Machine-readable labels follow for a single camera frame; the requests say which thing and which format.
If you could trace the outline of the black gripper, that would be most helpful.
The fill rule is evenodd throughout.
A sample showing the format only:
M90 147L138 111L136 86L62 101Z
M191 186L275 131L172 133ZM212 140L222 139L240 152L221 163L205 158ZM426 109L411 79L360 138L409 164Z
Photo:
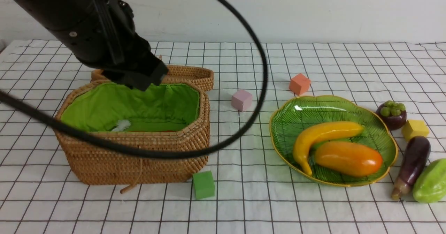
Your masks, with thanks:
M151 84L160 85L169 69L151 52L150 44L137 34L132 8L122 0L113 0L109 8L124 53L124 62L103 69L102 75L110 81L141 91L146 91Z

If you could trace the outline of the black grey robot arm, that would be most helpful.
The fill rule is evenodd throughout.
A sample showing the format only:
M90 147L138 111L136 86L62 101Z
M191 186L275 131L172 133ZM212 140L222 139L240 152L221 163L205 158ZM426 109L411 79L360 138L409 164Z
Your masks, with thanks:
M145 91L169 70L135 30L122 0L13 0L87 67L115 83Z

